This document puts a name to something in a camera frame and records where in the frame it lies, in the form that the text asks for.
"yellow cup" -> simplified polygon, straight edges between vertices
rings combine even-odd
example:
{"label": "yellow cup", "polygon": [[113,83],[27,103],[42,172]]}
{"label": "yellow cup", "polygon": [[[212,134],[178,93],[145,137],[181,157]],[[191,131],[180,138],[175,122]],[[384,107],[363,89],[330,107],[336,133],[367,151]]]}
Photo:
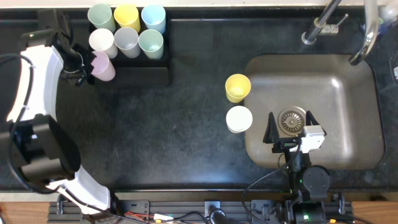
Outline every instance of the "yellow cup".
{"label": "yellow cup", "polygon": [[250,80],[242,74],[231,75],[225,82],[226,97],[232,103],[242,101],[249,94],[250,89]]}
{"label": "yellow cup", "polygon": [[138,9],[133,4],[123,4],[114,10],[114,19],[121,27],[130,27],[137,32],[141,29]]}

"faucet handle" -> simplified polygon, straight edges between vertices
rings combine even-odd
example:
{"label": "faucet handle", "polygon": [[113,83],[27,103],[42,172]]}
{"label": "faucet handle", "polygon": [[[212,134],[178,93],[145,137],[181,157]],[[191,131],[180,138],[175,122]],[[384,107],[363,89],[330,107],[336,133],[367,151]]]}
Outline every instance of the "faucet handle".
{"label": "faucet handle", "polygon": [[348,18],[348,14],[345,14],[344,17],[337,24],[325,24],[323,29],[320,32],[320,35],[336,35],[338,34],[338,27],[341,23],[344,22]]}

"sink basin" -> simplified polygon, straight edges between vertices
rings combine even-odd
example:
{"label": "sink basin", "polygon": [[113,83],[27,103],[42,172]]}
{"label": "sink basin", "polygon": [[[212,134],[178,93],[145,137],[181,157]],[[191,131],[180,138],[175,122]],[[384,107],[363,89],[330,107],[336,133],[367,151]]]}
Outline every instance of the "sink basin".
{"label": "sink basin", "polygon": [[262,142],[269,112],[280,137],[301,132],[310,110],[327,132],[320,149],[310,152],[313,165],[329,169],[371,169],[382,160],[382,135],[376,86],[366,62],[348,63],[349,55],[262,55],[244,74],[252,88],[244,99],[253,115],[246,150],[259,166],[276,168],[279,154]]}

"white cup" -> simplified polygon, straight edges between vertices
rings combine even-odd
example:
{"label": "white cup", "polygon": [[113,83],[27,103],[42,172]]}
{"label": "white cup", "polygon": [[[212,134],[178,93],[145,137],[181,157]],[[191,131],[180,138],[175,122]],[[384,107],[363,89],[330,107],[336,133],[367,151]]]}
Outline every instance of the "white cup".
{"label": "white cup", "polygon": [[97,28],[108,29],[111,32],[116,30],[112,9],[106,4],[96,4],[88,10],[88,20]]}
{"label": "white cup", "polygon": [[106,53],[109,58],[115,58],[118,54],[118,48],[114,44],[113,34],[108,29],[102,28],[94,30],[88,42],[94,50]]}
{"label": "white cup", "polygon": [[116,74],[116,71],[106,53],[93,51],[93,54],[95,54],[96,57],[91,63],[91,65],[94,67],[91,74],[102,81],[107,82],[112,80]]}
{"label": "white cup", "polygon": [[118,29],[114,34],[114,43],[129,58],[137,57],[141,49],[138,45],[138,33],[130,27]]}
{"label": "white cup", "polygon": [[163,34],[166,30],[166,11],[161,5],[146,6],[141,12],[141,18],[148,29],[154,29]]}
{"label": "white cup", "polygon": [[228,129],[235,134],[241,133],[250,128],[253,122],[253,115],[244,106],[234,106],[226,114]]}
{"label": "white cup", "polygon": [[163,36],[157,30],[142,32],[138,44],[150,59],[160,59],[163,56]]}

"pink cup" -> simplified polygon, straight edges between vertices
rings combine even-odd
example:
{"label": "pink cup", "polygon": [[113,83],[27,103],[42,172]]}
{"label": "pink cup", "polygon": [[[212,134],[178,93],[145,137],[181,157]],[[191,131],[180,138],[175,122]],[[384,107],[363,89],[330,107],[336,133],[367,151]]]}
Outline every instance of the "pink cup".
{"label": "pink cup", "polygon": [[109,57],[104,52],[93,51],[96,58],[93,60],[91,65],[94,67],[91,72],[92,75],[99,78],[102,81],[110,81],[114,78],[116,71],[109,60]]}

